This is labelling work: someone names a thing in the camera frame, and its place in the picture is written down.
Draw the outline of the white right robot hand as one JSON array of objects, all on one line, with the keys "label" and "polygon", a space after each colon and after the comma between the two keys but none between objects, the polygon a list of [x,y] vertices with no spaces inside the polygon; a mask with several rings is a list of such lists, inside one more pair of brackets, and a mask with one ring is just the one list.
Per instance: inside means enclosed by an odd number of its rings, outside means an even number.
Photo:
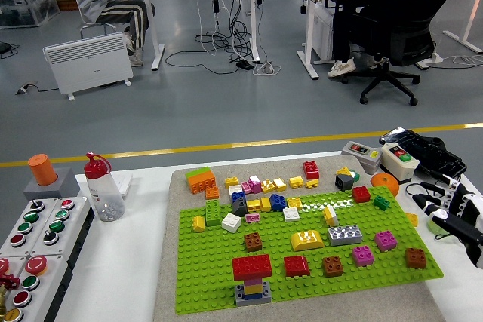
[{"label": "white right robot hand", "polygon": [[412,198],[423,212],[440,228],[459,238],[472,264],[482,267],[482,197],[466,189],[461,182],[442,173],[431,176],[447,185],[442,189],[427,182],[421,186],[441,195],[417,194]]}]

